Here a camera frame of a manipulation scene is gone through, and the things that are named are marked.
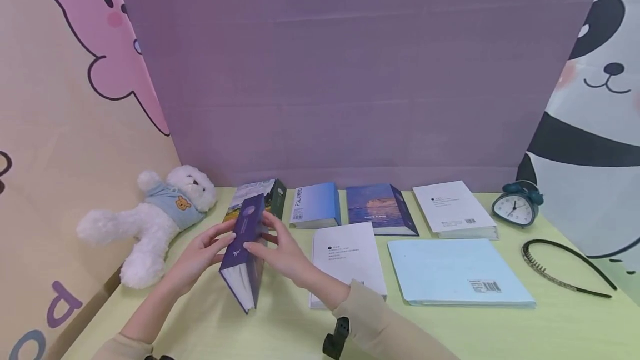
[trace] polaroid book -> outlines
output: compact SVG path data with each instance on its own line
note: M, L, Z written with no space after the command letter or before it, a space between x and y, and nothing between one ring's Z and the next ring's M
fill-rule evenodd
M422 212L441 238L498 239L496 222L462 181L413 188Z
M240 206L248 197L264 195L264 208L274 216L282 220L284 212L284 198L287 189L279 179L267 179L266 181L244 184L236 189L231 198L231 204L224 216L224 221L235 218L240 213Z
M258 303L264 262L249 253L243 244L260 242L266 246L267 242L261 237L262 232L265 232L262 226L262 210L262 193L243 201L236 225L233 227L236 238L227 247L220 264L220 274L245 313L255 308Z
M402 296L413 306L536 306L487 239L407 239L387 246Z
M402 192L392 184L348 187L346 192L349 222L371 221L376 235L419 235Z
M291 204L291 226L316 229L341 224L336 184L321 183L297 188Z
M357 280L387 300L387 286L371 222L317 230L313 234L311 261L321 271L345 284ZM310 293L309 308L325 309L325 306Z

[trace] blue book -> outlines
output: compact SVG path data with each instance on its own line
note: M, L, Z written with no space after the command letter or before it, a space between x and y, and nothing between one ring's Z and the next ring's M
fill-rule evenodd
M227 246L220 264L220 275L245 313L257 306L264 261L249 253L243 244L260 242L266 246L267 242L262 238L262 233L266 231L262 226L263 210L262 193L243 201L236 225L233 226L236 238Z
M402 296L413 306L536 306L488 239L413 239L387 245Z
M338 226L340 199L333 182L297 188L291 204L291 226L317 229Z
M346 191L351 224L371 221L376 235L420 235L402 192L392 184L348 187Z

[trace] cartoon backdrop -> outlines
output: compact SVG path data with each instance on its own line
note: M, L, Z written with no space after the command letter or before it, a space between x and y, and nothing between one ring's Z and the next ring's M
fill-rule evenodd
M640 0L594 0L518 169L544 193L549 221L590 258L622 264L618 280L631 287L640 287L638 31Z
M0 358L56 359L131 249L89 247L77 222L132 207L138 173L178 159L122 0L0 0L0 14Z

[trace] purple backdrop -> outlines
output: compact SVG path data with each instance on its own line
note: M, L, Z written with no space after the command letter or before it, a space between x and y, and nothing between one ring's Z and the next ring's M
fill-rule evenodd
M279 177L515 177L592 0L126 0L183 163Z

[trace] stuffed toy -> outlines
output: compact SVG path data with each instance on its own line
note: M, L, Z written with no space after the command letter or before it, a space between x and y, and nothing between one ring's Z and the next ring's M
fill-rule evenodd
M195 167L172 170L164 183L153 171L138 176L146 197L134 209L113 213L90 211L77 226L78 236L105 245L115 239L135 237L131 254L121 268L121 281L142 289L155 284L164 274L164 257L169 243L181 231L201 221L216 203L216 188Z

